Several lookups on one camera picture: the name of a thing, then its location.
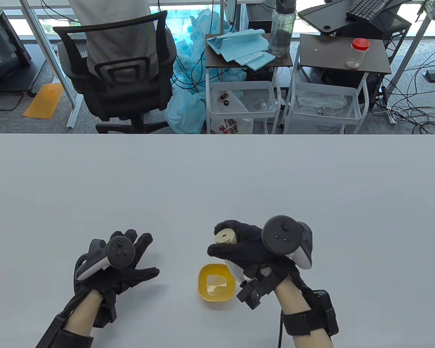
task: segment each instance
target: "chair base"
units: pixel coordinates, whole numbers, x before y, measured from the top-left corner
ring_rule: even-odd
[[[99,123],[95,125],[95,129],[97,130],[98,134],[108,134],[108,132],[118,132],[124,134],[149,134],[168,126],[169,124],[166,121],[145,124],[139,117],[132,118],[131,124]]]

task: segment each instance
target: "yellow bowl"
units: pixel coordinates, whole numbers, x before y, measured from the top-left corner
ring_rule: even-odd
[[[235,295],[236,281],[226,265],[209,264],[198,275],[198,293],[205,301],[225,302]]]

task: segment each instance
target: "controller button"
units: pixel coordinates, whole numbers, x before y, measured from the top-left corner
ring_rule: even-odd
[[[290,222],[284,221],[282,222],[282,230],[288,231],[290,229]]]

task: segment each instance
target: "brown tabletop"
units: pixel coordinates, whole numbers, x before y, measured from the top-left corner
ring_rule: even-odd
[[[325,68],[364,73],[391,74],[390,63],[382,40],[370,41],[364,63],[358,69],[350,69],[345,64],[354,38],[326,35],[300,35],[300,65],[311,68]]]
[[[205,35],[205,38],[214,38],[215,36],[220,36],[219,34]],[[270,34],[263,34],[262,37],[269,41]],[[221,55],[217,55],[216,52],[208,45],[206,42],[205,48],[206,57],[206,67],[207,68],[242,68],[242,65],[234,62],[233,60],[229,63]],[[285,57],[276,58],[272,62],[264,65],[269,67],[281,67],[281,66],[293,66],[292,57],[287,54]]]

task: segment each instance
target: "forearm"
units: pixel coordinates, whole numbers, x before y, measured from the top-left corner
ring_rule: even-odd
[[[311,309],[300,290],[288,278],[280,283],[274,293],[286,315]],[[297,348],[333,348],[332,342],[323,328],[311,331],[311,335],[293,336],[293,342]]]
[[[81,336],[90,336],[103,297],[92,290],[69,317],[65,330]]]

